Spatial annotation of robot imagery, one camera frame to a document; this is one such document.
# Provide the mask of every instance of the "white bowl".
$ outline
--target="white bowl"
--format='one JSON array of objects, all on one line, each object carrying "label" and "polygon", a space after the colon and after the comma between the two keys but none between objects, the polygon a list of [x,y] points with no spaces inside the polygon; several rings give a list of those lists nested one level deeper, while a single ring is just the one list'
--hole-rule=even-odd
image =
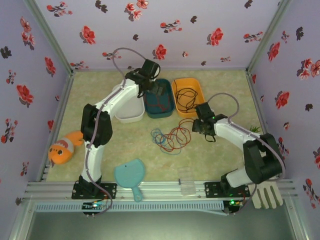
[{"label": "white bowl", "polygon": [[[114,86],[112,91],[116,90],[120,84]],[[123,124],[134,123],[140,121],[144,117],[145,104],[142,97],[132,97],[127,101],[116,113],[115,118]]]}]

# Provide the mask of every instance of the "purple wall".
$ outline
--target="purple wall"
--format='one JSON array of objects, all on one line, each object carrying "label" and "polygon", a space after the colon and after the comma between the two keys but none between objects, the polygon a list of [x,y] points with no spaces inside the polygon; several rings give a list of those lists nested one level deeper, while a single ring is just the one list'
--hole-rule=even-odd
[{"label": "purple wall", "polygon": [[320,234],[319,0],[292,1],[252,71],[267,126],[285,157],[313,238]]},{"label": "purple wall", "polygon": [[[90,69],[114,69],[107,54],[119,47],[164,68],[245,68],[279,1],[36,0],[69,63]],[[117,57],[121,68],[142,64],[131,52]]]},{"label": "purple wall", "polygon": [[16,199],[36,180],[67,72],[22,0],[2,0],[0,19],[0,239],[6,240]]}]

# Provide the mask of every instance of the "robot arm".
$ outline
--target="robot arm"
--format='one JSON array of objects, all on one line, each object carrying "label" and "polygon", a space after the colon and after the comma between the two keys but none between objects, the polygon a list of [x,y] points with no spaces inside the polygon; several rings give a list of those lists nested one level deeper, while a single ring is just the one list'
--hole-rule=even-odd
[{"label": "robot arm", "polygon": [[195,110],[198,119],[193,122],[193,132],[222,137],[243,152],[244,167],[221,177],[220,183],[225,192],[228,192],[230,188],[237,188],[245,184],[260,184],[282,173],[281,164],[276,156],[256,139],[263,140],[281,156],[276,140],[271,134],[260,135],[254,132],[247,134],[240,130],[242,127],[233,122],[229,123],[227,116],[215,115],[207,102],[198,105]]},{"label": "robot arm", "polygon": [[[88,174],[96,184],[100,185],[102,179],[102,156],[105,146],[113,134],[111,119],[121,106],[134,96],[140,98],[146,91],[157,95],[163,95],[165,90],[164,86],[158,84],[155,80],[159,73],[160,66],[157,63],[146,59],[142,68],[137,68],[134,71],[128,72],[121,85],[105,99],[95,105],[87,104],[84,107],[81,132],[83,133],[85,156],[87,159],[85,160],[82,174],[79,177],[79,185],[83,192],[86,192],[90,196],[95,196],[99,191],[99,189],[92,184]],[[96,136],[91,148],[88,149],[87,146],[92,141],[96,121],[98,121]]]}]

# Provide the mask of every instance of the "rubber glove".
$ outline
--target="rubber glove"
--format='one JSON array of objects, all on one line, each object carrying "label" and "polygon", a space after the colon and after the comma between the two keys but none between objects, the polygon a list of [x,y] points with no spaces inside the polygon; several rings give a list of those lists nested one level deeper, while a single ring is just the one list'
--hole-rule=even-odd
[{"label": "rubber glove", "polygon": [[[250,184],[249,186],[250,194],[255,189],[254,184]],[[256,191],[252,196],[252,202],[254,208],[256,209],[275,209],[277,206],[282,206],[284,201],[281,197],[281,193],[277,186],[277,182],[275,181],[264,181],[260,184],[256,185]]]}]

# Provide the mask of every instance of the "stuffed fish toy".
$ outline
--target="stuffed fish toy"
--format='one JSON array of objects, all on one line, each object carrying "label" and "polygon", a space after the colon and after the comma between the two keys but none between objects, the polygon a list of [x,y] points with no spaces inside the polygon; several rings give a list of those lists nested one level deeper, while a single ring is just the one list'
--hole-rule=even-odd
[{"label": "stuffed fish toy", "polygon": [[81,131],[68,133],[65,137],[50,146],[48,158],[52,166],[54,164],[65,164],[74,155],[75,146],[81,146],[84,143]]}]

